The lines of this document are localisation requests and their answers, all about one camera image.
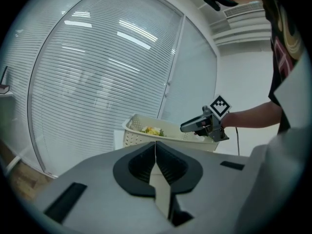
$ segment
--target ceiling vent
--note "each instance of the ceiling vent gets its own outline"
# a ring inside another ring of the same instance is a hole
[[[238,5],[230,9],[225,9],[223,10],[223,13],[225,17],[228,19],[228,18],[235,17],[238,15],[255,12],[255,11],[262,11],[262,10],[264,9],[263,9],[263,5],[261,2],[251,2],[248,4]]]

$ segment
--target basket rim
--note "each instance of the basket rim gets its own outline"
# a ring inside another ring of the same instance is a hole
[[[189,141],[189,140],[184,140],[184,139],[176,139],[176,138],[170,138],[170,137],[162,137],[162,136],[156,136],[156,135],[149,135],[149,134],[146,134],[146,133],[142,133],[142,132],[138,132],[138,131],[135,131],[135,130],[132,130],[130,128],[127,127],[127,124],[132,120],[132,118],[136,115],[139,115],[139,114],[132,114],[128,119],[126,119],[123,124],[122,124],[122,127],[124,128],[125,131],[128,131],[128,132],[131,132],[131,133],[135,133],[135,134],[139,134],[139,135],[143,135],[143,136],[147,136],[147,137],[152,137],[152,138],[159,138],[159,139],[167,139],[167,140],[173,140],[173,141],[179,141],[179,142],[187,142],[187,143],[195,143],[195,144],[203,144],[203,145],[207,145],[207,144],[218,144],[218,142],[214,142],[212,139],[211,139],[211,142],[202,142],[202,141]]]

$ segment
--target white plastic basket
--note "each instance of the white plastic basket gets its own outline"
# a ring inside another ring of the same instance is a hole
[[[146,126],[161,128],[166,137],[141,133],[140,130]],[[162,141],[164,143],[213,152],[218,145],[209,137],[205,137],[201,141],[194,133],[183,133],[180,131],[180,126],[174,123],[138,114],[134,114],[125,120],[122,127],[125,129],[123,147],[151,141]]]

